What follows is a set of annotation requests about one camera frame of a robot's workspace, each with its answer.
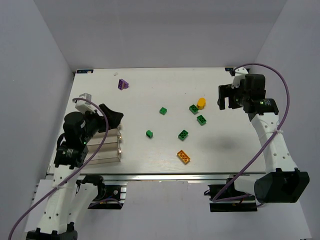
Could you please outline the purple lego brick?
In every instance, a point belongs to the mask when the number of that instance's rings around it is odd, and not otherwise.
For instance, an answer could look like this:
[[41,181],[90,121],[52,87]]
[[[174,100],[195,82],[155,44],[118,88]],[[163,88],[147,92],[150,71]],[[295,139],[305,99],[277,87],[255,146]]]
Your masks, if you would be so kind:
[[128,88],[129,88],[129,83],[124,79],[120,78],[118,81],[118,89],[122,91],[123,89],[128,89]]

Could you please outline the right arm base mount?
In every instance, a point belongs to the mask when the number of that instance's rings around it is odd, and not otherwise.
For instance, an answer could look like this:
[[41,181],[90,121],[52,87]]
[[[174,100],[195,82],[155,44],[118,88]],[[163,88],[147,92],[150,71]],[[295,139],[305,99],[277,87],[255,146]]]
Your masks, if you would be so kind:
[[221,195],[214,200],[214,197],[234,177],[229,175],[224,179],[214,179],[207,183],[203,195],[209,198],[209,210],[211,213],[253,213],[258,211],[256,198],[245,192],[235,189],[231,184]]

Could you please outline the yellow round lego piece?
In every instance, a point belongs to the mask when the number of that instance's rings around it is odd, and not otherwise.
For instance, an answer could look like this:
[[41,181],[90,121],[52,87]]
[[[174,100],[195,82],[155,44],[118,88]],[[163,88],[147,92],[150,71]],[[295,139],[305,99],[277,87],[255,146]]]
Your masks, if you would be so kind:
[[205,98],[199,98],[198,101],[197,101],[197,104],[196,104],[196,107],[199,109],[199,110],[202,110],[204,109],[206,106],[206,99]]

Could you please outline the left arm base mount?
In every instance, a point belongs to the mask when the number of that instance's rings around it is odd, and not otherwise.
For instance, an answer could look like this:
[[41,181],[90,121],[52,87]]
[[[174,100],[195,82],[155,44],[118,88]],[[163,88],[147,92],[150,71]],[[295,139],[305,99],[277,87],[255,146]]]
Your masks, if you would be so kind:
[[104,178],[101,175],[89,174],[83,179],[76,181],[76,194],[84,184],[94,184],[97,187],[97,196],[88,206],[89,210],[121,210],[123,207],[122,201],[125,200],[121,197],[121,185],[105,184]]

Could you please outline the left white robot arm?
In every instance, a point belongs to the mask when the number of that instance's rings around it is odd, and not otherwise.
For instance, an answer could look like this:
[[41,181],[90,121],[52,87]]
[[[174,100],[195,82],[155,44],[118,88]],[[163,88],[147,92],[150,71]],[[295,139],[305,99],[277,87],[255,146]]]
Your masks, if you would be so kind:
[[100,175],[86,175],[78,181],[81,167],[88,161],[88,143],[97,134],[107,137],[117,129],[123,113],[100,104],[76,103],[76,111],[64,117],[63,133],[57,140],[52,190],[43,215],[35,230],[28,231],[28,240],[76,240],[76,224],[91,202],[102,197],[104,180]]

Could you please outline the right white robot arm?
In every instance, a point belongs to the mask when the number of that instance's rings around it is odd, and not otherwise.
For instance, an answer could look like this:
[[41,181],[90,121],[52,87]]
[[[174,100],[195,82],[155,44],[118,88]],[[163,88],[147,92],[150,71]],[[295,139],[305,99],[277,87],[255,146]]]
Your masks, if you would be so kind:
[[243,108],[254,127],[263,155],[265,175],[260,178],[244,175],[241,170],[213,197],[216,201],[229,187],[255,196],[261,204],[295,203],[310,182],[309,174],[300,171],[293,161],[280,130],[279,110],[274,99],[266,98],[266,78],[262,74],[236,73],[233,82],[218,88],[218,105],[225,109]]

